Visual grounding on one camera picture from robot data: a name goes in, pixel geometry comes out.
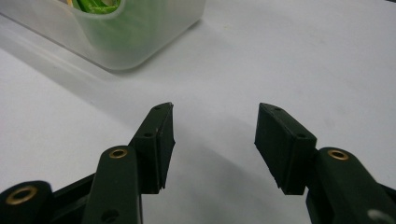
plastic container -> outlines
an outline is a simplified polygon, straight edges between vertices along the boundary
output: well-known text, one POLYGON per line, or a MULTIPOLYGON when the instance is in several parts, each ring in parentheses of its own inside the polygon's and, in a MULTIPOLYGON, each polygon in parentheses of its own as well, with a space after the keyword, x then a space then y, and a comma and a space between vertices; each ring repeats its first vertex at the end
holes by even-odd
POLYGON ((90 14, 58 0, 2 0, 0 13, 110 70, 135 67, 198 21, 205 0, 121 0, 90 14))

translucent plastic box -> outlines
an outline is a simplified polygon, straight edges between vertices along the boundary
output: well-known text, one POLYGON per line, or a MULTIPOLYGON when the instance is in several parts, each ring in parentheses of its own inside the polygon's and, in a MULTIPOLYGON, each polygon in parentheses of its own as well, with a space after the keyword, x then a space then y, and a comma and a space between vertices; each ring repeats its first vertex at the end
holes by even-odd
POLYGON ((198 21, 205 0, 121 0, 90 14, 59 0, 2 0, 0 13, 111 70, 135 67, 198 21))

white table surface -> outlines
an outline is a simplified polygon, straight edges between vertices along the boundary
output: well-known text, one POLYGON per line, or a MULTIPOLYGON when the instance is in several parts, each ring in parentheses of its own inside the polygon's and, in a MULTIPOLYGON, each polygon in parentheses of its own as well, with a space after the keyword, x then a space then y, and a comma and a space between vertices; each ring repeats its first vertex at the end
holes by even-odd
POLYGON ((177 143, 145 223, 310 223, 253 144, 260 102, 396 188, 395 22, 383 0, 207 0, 170 45, 111 73, 0 16, 0 191, 95 172, 164 102, 177 143))

